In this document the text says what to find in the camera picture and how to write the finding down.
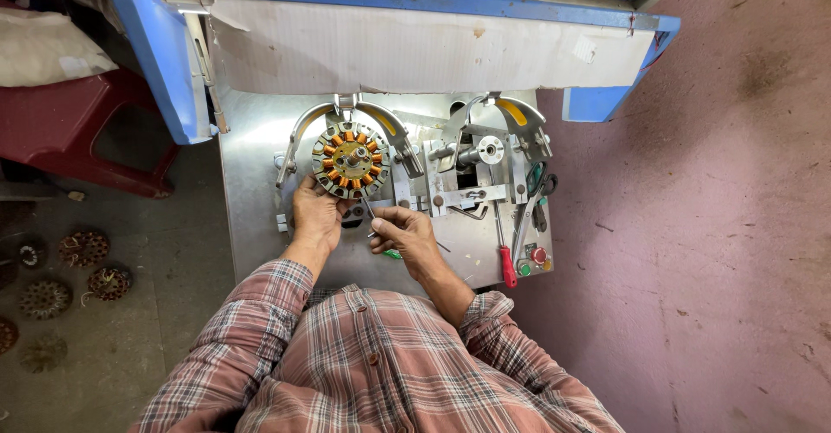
red plastic stool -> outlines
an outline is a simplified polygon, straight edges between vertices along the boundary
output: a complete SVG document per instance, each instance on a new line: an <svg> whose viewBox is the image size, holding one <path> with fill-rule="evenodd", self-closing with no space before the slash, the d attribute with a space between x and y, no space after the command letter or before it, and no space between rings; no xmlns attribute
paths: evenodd
<svg viewBox="0 0 831 433"><path fill-rule="evenodd" d="M173 186L164 174L179 153L177 144L152 172L93 152L101 129L125 104L161 116L147 82L124 68L45 86L0 87L0 157L148 198L167 198Z"/></svg>

red emergency stop button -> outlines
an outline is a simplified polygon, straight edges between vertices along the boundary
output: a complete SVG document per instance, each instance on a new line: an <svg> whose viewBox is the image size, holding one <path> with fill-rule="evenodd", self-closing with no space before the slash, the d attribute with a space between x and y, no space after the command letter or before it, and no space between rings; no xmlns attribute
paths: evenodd
<svg viewBox="0 0 831 433"><path fill-rule="evenodd" d="M548 259L548 253L545 252L545 248L543 247L535 247L531 250L531 261L534 261L536 264L545 263L545 260Z"/></svg>

shirt sleeve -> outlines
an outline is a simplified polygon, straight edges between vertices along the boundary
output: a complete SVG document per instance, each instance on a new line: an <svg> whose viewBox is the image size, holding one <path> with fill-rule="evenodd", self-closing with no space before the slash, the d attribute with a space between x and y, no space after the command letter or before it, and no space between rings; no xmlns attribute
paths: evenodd
<svg viewBox="0 0 831 433"><path fill-rule="evenodd" d="M312 273L294 261L276 259L254 271L208 321L130 433L213 430L238 416L279 362L311 290Z"/></svg>
<svg viewBox="0 0 831 433"><path fill-rule="evenodd" d="M622 433L597 397L517 328L508 316L513 308L514 301L502 292L477 295L459 328L468 352L524 386L544 413L580 431Z"/></svg>

hand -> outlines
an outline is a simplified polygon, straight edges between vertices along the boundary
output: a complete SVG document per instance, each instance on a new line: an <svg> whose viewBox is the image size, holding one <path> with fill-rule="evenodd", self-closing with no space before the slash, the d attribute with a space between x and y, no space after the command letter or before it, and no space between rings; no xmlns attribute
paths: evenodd
<svg viewBox="0 0 831 433"><path fill-rule="evenodd" d="M294 242L317 248L328 257L341 240L343 213L355 204L329 194L313 174L303 177L294 192Z"/></svg>
<svg viewBox="0 0 831 433"><path fill-rule="evenodd" d="M400 206L372 211L376 216L372 219L372 229L379 234L369 243L374 254L397 249L410 276L418 282L450 270L435 243L429 217Z"/></svg>

pink wall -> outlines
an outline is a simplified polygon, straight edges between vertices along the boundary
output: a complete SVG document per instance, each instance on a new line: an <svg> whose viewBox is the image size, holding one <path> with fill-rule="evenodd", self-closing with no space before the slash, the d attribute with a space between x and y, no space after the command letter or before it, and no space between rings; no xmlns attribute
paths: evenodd
<svg viewBox="0 0 831 433"><path fill-rule="evenodd" d="M630 433L831 431L831 0L651 11L681 34L611 123L538 93L555 268L513 316Z"/></svg>

